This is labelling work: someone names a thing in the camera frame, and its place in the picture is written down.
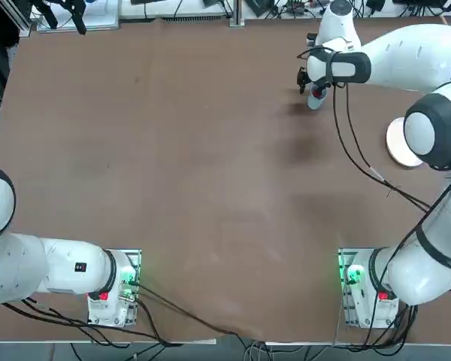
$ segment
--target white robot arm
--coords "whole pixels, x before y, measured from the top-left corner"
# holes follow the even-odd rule
[[[423,162],[438,171],[451,171],[451,26],[407,26],[361,47],[350,3],[334,0],[319,34],[307,38],[313,47],[298,84],[304,89],[304,83],[313,83],[307,101],[311,108],[321,105],[332,83],[376,84],[427,93],[405,114],[404,137]],[[389,262],[395,248],[360,250],[353,260],[351,269],[364,271],[360,278],[353,275],[358,290],[353,297],[362,327],[370,326],[378,292],[382,297],[374,327],[386,326],[391,299],[418,305],[451,290],[451,192]]]
[[[0,170],[0,304],[39,293],[88,294],[89,319],[106,326],[135,322],[132,286],[138,270],[126,253],[83,241],[7,232],[14,185]]]

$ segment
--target green light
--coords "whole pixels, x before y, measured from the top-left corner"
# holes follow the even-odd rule
[[[351,284],[357,284],[361,281],[362,274],[364,272],[364,267],[361,265],[351,265],[347,269],[347,278]]]

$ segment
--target floor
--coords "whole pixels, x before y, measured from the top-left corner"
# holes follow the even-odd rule
[[[144,348],[149,347],[148,344],[133,344],[126,350],[116,350],[110,347],[99,347],[92,344],[76,344],[75,348],[82,361],[126,361],[129,357],[133,359],[134,352],[137,353]],[[313,346],[309,352],[308,359],[311,358],[322,347]],[[137,359],[140,361],[149,360],[154,355],[156,348],[149,353],[139,355]],[[275,347],[274,349],[294,350],[296,347]],[[304,359],[305,348],[288,354],[274,355],[275,361],[302,361]],[[0,344],[0,361],[5,360],[34,360],[34,361],[73,361],[75,356],[70,344]],[[244,349],[233,338],[224,337],[218,340],[217,345],[194,345],[187,344],[177,349],[167,349],[160,354],[155,360],[157,361],[240,361],[244,359]],[[260,360],[267,361],[267,356],[262,354]],[[382,359],[381,356],[368,351],[364,353],[350,353],[346,350],[328,349],[316,360],[318,361],[349,361],[349,360],[370,360],[376,361]],[[451,361],[451,346],[406,346],[397,356],[392,358],[396,361]],[[260,361],[256,353],[253,353],[253,360]]]

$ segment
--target wooden table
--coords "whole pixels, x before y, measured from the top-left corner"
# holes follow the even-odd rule
[[[413,21],[360,20],[357,29],[367,42]],[[141,248],[142,281],[217,326],[262,340],[332,341],[337,249],[397,244],[420,214],[349,163],[331,99],[312,112],[299,95],[295,55],[317,29],[156,21],[23,39],[0,113],[0,167],[18,194],[13,230]],[[384,144],[389,122],[420,96],[350,87],[369,162],[430,202],[441,174],[399,168]],[[86,317],[83,296],[41,299]],[[216,336],[150,307],[165,338]],[[145,317],[136,329],[150,331]],[[341,322],[338,341],[363,337]],[[0,340],[82,338],[0,307]],[[409,341],[451,344],[451,294],[419,308]]]

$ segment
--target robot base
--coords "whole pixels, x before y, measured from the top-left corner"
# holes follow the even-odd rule
[[[374,300],[377,297],[368,271],[373,251],[373,248],[340,248],[337,252],[347,325],[362,328],[371,326]],[[382,298],[380,293],[374,314],[375,329],[387,328],[398,313],[398,298]]]
[[[117,264],[114,286],[99,299],[87,297],[89,323],[124,327],[137,322],[137,287],[129,281],[139,282],[141,274],[141,250],[109,250]]]

